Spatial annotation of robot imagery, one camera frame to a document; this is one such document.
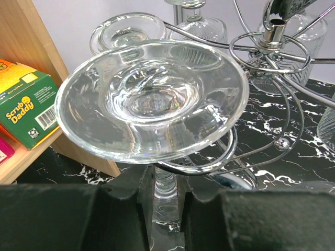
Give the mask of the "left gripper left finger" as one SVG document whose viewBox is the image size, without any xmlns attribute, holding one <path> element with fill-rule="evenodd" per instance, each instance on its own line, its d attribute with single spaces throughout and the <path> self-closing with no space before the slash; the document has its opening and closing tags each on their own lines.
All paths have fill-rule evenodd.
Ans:
<svg viewBox="0 0 335 251">
<path fill-rule="evenodd" d="M 154 168 L 103 185 L 1 186 L 1 250 L 149 250 Z"/>
</svg>

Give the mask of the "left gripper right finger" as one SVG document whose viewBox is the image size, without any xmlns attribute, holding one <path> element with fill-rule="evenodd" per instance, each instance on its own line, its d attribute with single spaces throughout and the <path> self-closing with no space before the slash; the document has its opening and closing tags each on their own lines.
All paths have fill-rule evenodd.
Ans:
<svg viewBox="0 0 335 251">
<path fill-rule="evenodd" d="M 177 179 L 186 250 L 334 250 L 334 195 Z"/>
</svg>

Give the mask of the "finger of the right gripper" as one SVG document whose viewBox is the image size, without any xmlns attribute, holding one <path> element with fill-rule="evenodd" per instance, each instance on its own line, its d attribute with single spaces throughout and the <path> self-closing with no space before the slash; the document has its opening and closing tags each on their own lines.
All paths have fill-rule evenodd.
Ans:
<svg viewBox="0 0 335 251">
<path fill-rule="evenodd" d="M 302 12 L 316 0 L 276 0 L 272 4 L 272 14 L 288 21 L 294 15 Z"/>
</svg>

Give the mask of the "ribbed goblet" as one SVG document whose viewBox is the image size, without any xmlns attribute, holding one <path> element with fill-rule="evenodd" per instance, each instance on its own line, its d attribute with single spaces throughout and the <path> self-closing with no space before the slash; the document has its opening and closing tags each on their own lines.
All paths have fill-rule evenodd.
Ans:
<svg viewBox="0 0 335 251">
<path fill-rule="evenodd" d="M 90 51 L 98 55 L 107 50 L 145 40 L 166 38 L 166 26 L 155 15 L 131 12 L 102 22 L 90 37 Z"/>
<path fill-rule="evenodd" d="M 299 14 L 293 16 L 287 22 L 285 35 L 293 36 L 295 33 L 299 32 L 305 26 L 307 26 L 310 22 L 312 22 L 316 18 L 315 15 L 310 14 L 306 11 L 303 11 Z M 313 27 L 299 35 L 296 40 L 302 43 L 310 52 L 310 56 L 312 58 L 316 58 L 319 52 L 320 47 L 324 41 L 328 30 L 327 21 L 323 18 L 319 22 L 317 22 Z M 304 52 L 297 47 L 295 44 L 288 42 L 284 45 L 283 53 L 296 55 L 296 56 L 304 56 Z M 290 59 L 279 59 L 276 58 L 277 65 L 284 69 L 296 69 L 300 68 L 302 64 L 297 61 L 293 61 Z M 310 64 L 304 71 L 301 71 L 296 74 L 291 74 L 290 78 L 293 79 L 296 83 L 305 86 L 308 82 L 310 72 L 313 68 L 313 65 Z M 269 94 L 279 94 L 279 90 L 275 87 L 272 82 L 272 77 L 270 75 L 264 76 L 261 78 L 253 77 L 250 79 L 252 85 L 254 85 L 257 89 L 269 93 Z"/>
<path fill-rule="evenodd" d="M 186 20 L 177 25 L 178 28 L 212 42 L 228 42 L 226 24 L 218 18 L 202 16 L 201 8 L 206 4 L 206 0 L 165 0 L 165 2 L 181 6 L 185 10 Z"/>
<path fill-rule="evenodd" d="M 328 107 L 317 125 L 317 136 L 334 152 L 334 108 Z"/>
</svg>

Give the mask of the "chrome wine glass rack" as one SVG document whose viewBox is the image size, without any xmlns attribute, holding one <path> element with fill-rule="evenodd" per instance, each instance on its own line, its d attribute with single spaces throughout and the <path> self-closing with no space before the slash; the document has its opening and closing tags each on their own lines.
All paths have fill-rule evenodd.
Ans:
<svg viewBox="0 0 335 251">
<path fill-rule="evenodd" d="M 235 157 L 213 176 L 232 189 L 283 189 L 303 181 L 334 182 L 334 153 L 317 136 L 325 107 L 304 94 L 295 98 L 251 87 L 237 123 Z"/>
</svg>

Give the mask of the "clear stemmed wine glass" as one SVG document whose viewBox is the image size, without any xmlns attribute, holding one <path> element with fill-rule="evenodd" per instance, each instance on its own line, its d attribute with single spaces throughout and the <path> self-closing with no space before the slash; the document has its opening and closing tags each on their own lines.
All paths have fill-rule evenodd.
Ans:
<svg viewBox="0 0 335 251">
<path fill-rule="evenodd" d="M 287 187 L 289 191 L 325 192 L 334 195 L 334 182 L 330 181 L 303 181 Z"/>
<path fill-rule="evenodd" d="M 153 164 L 153 220 L 179 219 L 177 175 L 221 169 L 237 147 L 249 98 L 239 64 L 192 41 L 146 40 L 81 64 L 60 86 L 63 133 L 104 159 Z"/>
</svg>

